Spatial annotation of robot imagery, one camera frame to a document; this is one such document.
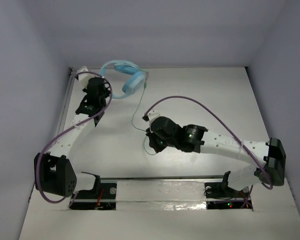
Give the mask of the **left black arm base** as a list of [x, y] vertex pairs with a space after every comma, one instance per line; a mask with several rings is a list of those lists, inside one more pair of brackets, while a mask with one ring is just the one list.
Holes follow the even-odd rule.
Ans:
[[116, 210], [116, 182], [101, 182], [91, 190], [80, 190], [70, 200], [71, 210]]

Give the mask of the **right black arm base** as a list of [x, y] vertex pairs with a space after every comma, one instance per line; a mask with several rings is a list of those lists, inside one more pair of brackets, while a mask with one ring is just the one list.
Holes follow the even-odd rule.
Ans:
[[253, 209], [249, 187], [238, 191], [221, 182], [206, 182], [203, 195], [208, 210]]

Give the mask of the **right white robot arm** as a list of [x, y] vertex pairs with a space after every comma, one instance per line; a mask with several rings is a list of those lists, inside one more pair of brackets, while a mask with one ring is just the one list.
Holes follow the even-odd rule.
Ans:
[[221, 192], [233, 196], [257, 183], [270, 188], [285, 184], [286, 153], [278, 138], [266, 142], [240, 140], [213, 132], [204, 126], [180, 126], [165, 116], [145, 116], [149, 123], [146, 136], [156, 153], [175, 148], [184, 153], [213, 154], [245, 162], [248, 166], [223, 175]]

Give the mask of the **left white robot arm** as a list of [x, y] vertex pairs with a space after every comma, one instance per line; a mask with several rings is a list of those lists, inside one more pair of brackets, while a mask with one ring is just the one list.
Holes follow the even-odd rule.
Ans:
[[51, 204], [62, 202], [75, 191], [77, 176], [71, 157], [112, 101], [112, 87], [103, 77], [90, 78], [82, 90], [85, 96], [75, 111], [71, 127], [54, 137], [34, 158], [35, 188]]

